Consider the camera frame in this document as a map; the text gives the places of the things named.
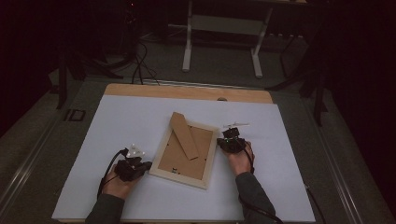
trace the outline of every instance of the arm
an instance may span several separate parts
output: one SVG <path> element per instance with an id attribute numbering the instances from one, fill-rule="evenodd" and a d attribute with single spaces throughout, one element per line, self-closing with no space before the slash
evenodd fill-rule
<path id="1" fill-rule="evenodd" d="M 122 209 L 125 199 L 140 180 L 123 182 L 114 172 L 113 169 L 106 177 L 106 184 L 103 187 L 102 194 L 99 195 L 95 206 L 85 219 L 87 224 L 116 224 L 120 223 Z"/>
<path id="2" fill-rule="evenodd" d="M 245 150 L 254 161 L 254 154 L 249 142 L 247 142 Z M 250 172 L 251 164 L 248 160 L 247 153 L 245 151 L 240 151 L 239 153 L 234 154 L 227 153 L 225 151 L 223 152 L 228 158 L 233 173 L 236 176 L 235 182 L 238 188 L 239 197 L 244 202 L 259 207 L 260 209 L 274 215 L 276 213 L 275 208 L 265 194 L 265 191 L 256 176 Z M 268 218 L 256 211 L 247 209 L 245 206 L 243 206 L 243 214 L 245 223 L 274 223 L 271 218 Z"/>

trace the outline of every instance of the dark sleeve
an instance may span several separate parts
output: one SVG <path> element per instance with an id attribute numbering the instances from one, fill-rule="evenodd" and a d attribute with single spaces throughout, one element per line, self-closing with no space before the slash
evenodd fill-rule
<path id="1" fill-rule="evenodd" d="M 125 201 L 109 194 L 99 195 L 95 206 L 85 219 L 86 224 L 118 224 Z"/>
<path id="2" fill-rule="evenodd" d="M 269 198 L 265 194 L 262 185 L 256 179 L 256 176 L 249 172 L 242 173 L 238 175 L 235 179 L 236 186 L 239 191 L 239 196 L 243 201 L 249 203 L 253 206 L 259 207 L 273 215 L 276 214 L 275 208 L 270 202 Z M 261 215 L 253 210 L 247 209 L 243 206 L 243 213 L 245 218 L 245 223 L 253 224 L 269 224 L 274 223 L 271 218 Z"/>

